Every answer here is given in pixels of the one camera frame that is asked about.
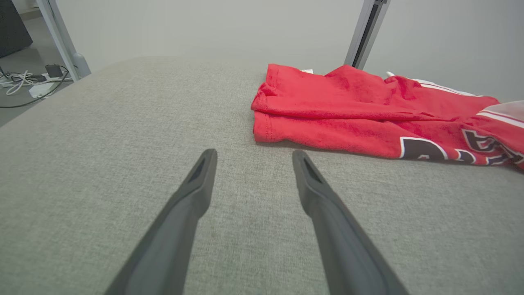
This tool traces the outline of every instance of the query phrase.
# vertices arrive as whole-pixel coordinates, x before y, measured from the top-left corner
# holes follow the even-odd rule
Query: gray floor
[[[4,71],[24,72],[28,70],[31,73],[45,73],[45,65],[59,64],[64,62],[60,57],[58,49],[53,42],[51,34],[42,17],[24,21],[27,31],[33,39],[33,44],[14,54],[0,59],[0,66]],[[64,83],[59,89],[62,89],[71,83]],[[16,94],[7,96],[5,92],[9,88],[0,87],[0,106],[16,106],[33,100],[29,94],[29,86],[23,87]],[[19,116],[37,103],[30,104],[21,108],[0,109],[0,126]]]

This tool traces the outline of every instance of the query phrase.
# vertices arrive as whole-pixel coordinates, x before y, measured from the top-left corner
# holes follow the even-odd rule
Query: red jersey
[[[313,75],[271,64],[251,105],[258,142],[397,159],[524,168],[524,102],[499,104],[422,80],[350,66]]]

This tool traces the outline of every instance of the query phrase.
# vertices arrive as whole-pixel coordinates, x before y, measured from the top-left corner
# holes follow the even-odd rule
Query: gray fabric surface
[[[521,173],[257,144],[266,66],[135,59],[0,128],[0,293],[103,293],[216,148],[185,294],[326,294],[291,164],[303,148],[412,294],[522,294]]]

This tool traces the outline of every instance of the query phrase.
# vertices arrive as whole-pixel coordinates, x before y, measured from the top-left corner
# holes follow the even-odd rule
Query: power strip
[[[31,89],[29,89],[29,94],[33,98],[39,98],[39,97],[42,97],[44,94],[49,93],[51,89],[53,89],[53,87],[55,87],[54,83],[45,83],[41,85],[35,85],[31,87]]]
[[[62,80],[62,77],[64,75],[64,72],[62,71],[62,75],[60,75],[59,77],[50,77],[48,73],[43,73],[42,76],[44,76],[46,78],[46,80],[48,81],[60,81]]]

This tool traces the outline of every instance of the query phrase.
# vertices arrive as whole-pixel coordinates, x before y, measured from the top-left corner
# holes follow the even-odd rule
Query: metal leg
[[[386,15],[389,0],[366,0],[358,17],[345,65],[363,69],[373,42]]]
[[[51,32],[58,52],[62,56],[65,67],[69,70],[73,81],[91,74],[85,58],[79,54],[73,45],[66,29],[66,25],[59,13],[56,0],[36,0],[47,27]]]

